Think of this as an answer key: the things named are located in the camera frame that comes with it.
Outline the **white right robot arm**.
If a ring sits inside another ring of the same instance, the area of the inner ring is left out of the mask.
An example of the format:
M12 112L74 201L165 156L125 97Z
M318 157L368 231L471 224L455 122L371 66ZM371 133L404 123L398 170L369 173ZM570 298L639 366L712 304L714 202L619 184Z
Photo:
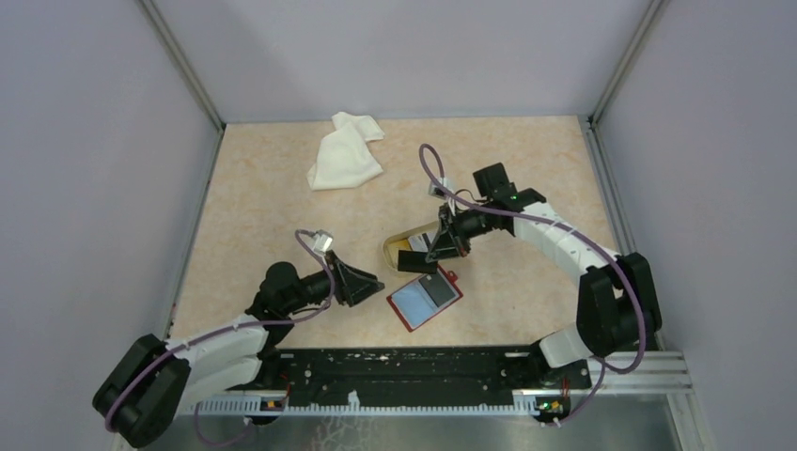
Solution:
M541 387L555 386L567 365L595 357L603 360L636 344L637 355L625 374L640 365L649 334L661 326L655 287L647 260L638 253L618 254L564 221L533 189L518 190L505 167L496 163L476 171L474 179L484 200L467 203L446 186L444 177L430 177L430 190L445 204L438 212L438 231L427 252L431 262L466 257L471 239L494 230L535 246L578 288L576 320L548 334L531 347L529 374Z

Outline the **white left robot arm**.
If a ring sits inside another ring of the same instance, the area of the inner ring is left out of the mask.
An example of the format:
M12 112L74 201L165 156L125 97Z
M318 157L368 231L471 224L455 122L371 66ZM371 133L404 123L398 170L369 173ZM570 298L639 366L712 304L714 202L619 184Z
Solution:
M272 264L243 314L216 330L183 340L154 334L136 339L91 400L108 430L134 448L162 436L185 409L252 382L275 386L280 361L267 354L301 322L297 312L333 302L353 307L383 290L372 273L344 263L333 251L319 272L301 277L286 261Z

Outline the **gold VIP card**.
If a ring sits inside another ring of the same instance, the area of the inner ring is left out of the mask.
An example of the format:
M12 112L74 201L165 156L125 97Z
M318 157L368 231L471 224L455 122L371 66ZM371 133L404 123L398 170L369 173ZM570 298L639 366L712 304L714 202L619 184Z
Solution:
M408 238L403 238L394 242L394 247L397 250L404 250L404 251L412 251L412 245L409 242Z

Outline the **red card holder wallet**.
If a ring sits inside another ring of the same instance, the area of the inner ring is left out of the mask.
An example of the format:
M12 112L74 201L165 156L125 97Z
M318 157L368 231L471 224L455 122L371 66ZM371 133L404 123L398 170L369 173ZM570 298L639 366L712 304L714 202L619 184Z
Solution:
M431 302L430 297L418 282L418 279L426 273L419 275L386 297L388 304L409 333L416 331L463 297L463 293L458 287L459 277L455 272L448 271L441 266L438 266L435 273L437 272L441 272L459 293L456 301L448 303L443 308L437 308Z

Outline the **beige oval tray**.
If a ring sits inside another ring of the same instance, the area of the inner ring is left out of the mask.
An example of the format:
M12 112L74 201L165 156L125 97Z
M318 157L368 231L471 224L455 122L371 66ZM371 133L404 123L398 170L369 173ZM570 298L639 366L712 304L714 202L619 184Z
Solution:
M403 238L408 238L411 235L424 233L424 232L430 232L434 236L434 232L433 231L423 230L423 229L414 229L414 230L402 232L402 233L400 233L398 235L394 235L394 236L389 237L388 239L386 239L385 242L383 243L383 254L384 254L384 258L385 258L388 266L390 268L398 271L397 270L397 262L398 262L398 251L399 250L397 250L394 247L394 242L395 241L403 239Z

